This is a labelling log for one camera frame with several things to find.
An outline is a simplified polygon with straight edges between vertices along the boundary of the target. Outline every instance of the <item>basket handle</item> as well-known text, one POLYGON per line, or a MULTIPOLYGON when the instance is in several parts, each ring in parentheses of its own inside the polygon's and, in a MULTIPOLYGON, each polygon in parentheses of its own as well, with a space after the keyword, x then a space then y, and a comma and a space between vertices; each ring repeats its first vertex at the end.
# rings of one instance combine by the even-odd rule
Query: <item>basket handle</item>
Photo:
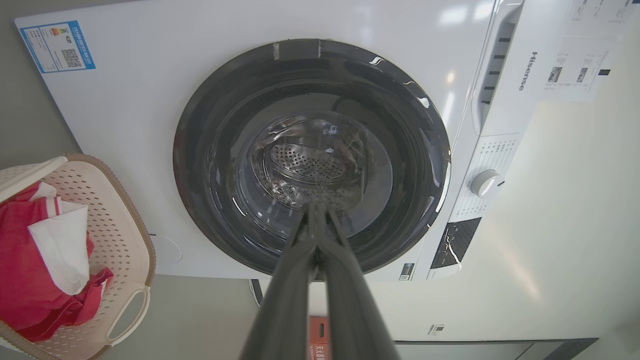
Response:
POLYGON ((127 300, 127 303, 125 304, 125 306, 122 308, 122 310, 120 310, 120 313, 118 314, 118 316, 115 318, 115 320, 113 320, 113 323, 111 324, 111 327, 107 332, 105 344, 113 346, 113 345, 119 344, 122 340, 129 337, 129 335, 131 335, 136 330, 136 328, 140 325, 140 323, 142 322, 142 319, 145 318, 145 315, 147 314, 147 310, 149 310, 150 300, 151 300, 150 287, 142 286, 140 289, 137 289, 136 291, 134 291, 133 294, 131 294, 131 296, 129 297, 129 300, 127 300), (138 316, 124 332, 122 332, 120 335, 116 336, 115 338, 110 338, 109 336, 111 335, 111 331, 113 331, 113 328, 115 328, 116 324, 118 323, 118 320, 120 319, 122 314, 124 314, 124 311, 127 309, 127 307, 129 307, 129 304, 131 303, 133 298, 139 293, 145 294, 145 300, 144 300, 144 303, 142 304, 142 308, 140 309, 140 312, 138 313, 138 316))

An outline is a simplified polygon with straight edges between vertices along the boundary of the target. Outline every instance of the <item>white cloth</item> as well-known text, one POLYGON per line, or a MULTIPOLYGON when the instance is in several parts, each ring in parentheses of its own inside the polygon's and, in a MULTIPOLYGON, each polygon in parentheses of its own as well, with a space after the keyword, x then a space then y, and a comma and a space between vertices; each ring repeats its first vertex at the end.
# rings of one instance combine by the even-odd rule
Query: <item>white cloth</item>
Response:
POLYGON ((46 197, 49 218, 29 225, 28 229, 54 284, 69 295, 77 295, 89 281, 88 206, 62 201, 55 195, 53 186, 40 183, 30 200, 46 197))

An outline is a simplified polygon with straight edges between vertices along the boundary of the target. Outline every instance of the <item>red and white cloth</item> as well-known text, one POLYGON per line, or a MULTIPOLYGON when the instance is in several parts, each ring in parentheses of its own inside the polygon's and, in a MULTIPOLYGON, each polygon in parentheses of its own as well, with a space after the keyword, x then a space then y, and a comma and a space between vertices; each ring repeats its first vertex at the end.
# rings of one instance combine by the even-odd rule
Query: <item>red and white cloth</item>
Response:
POLYGON ((113 277, 89 274, 86 205, 36 183, 0 204, 0 320, 29 341, 93 318, 113 277))

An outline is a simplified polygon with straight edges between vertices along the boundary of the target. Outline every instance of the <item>red clothing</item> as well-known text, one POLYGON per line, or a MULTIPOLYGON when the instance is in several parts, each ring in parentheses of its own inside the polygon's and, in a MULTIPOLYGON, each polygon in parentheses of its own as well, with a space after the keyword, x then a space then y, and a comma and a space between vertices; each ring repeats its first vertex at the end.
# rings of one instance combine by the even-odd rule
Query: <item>red clothing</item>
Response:
MULTIPOLYGON (((0 204, 0 320, 29 341, 50 338, 62 325, 93 318, 108 268, 92 275, 81 293, 69 295, 53 282, 27 226, 61 214, 60 198, 29 201, 39 183, 0 204)), ((87 253, 93 243, 87 236, 87 253)))

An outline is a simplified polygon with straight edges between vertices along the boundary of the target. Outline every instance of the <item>white washing machine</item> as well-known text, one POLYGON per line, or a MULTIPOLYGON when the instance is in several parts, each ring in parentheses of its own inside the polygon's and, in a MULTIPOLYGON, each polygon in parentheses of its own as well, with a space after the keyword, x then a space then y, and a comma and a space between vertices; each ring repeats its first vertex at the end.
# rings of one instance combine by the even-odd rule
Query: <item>white washing machine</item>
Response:
POLYGON ((570 3, 158 0, 15 23, 158 273, 268 278, 321 199, 368 279, 411 281, 461 268, 570 3))

